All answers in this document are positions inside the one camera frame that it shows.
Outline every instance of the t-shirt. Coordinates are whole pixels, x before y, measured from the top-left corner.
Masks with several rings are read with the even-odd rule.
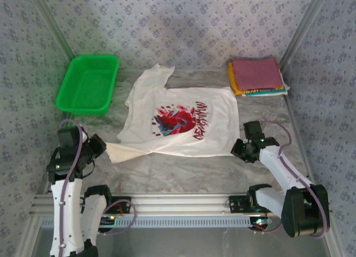
[[[128,117],[107,143],[112,162],[152,152],[185,157],[229,156],[239,138],[238,104],[225,88],[166,89],[174,67],[158,64],[137,79],[125,102]]]

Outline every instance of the folded cloth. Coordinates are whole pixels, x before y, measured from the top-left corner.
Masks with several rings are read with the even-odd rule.
[[[279,75],[282,80],[282,85],[277,88],[271,89],[253,89],[253,90],[240,90],[238,84],[236,83],[236,76],[233,68],[233,63],[229,62],[228,64],[228,77],[231,83],[231,88],[233,89],[234,94],[243,95],[243,96],[275,96],[275,95],[287,95],[287,90],[289,89],[283,82],[282,74],[279,72]]]
[[[234,60],[233,68],[240,90],[271,89],[283,85],[279,64],[274,58]]]

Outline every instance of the wallpaper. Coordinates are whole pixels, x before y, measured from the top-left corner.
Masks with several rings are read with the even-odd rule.
[[[356,256],[356,0],[326,0],[285,79],[317,182]]]
[[[1,0],[0,39],[0,256],[13,257],[57,145],[68,63],[31,0]]]
[[[285,51],[310,0],[46,0],[75,55],[218,68]]]

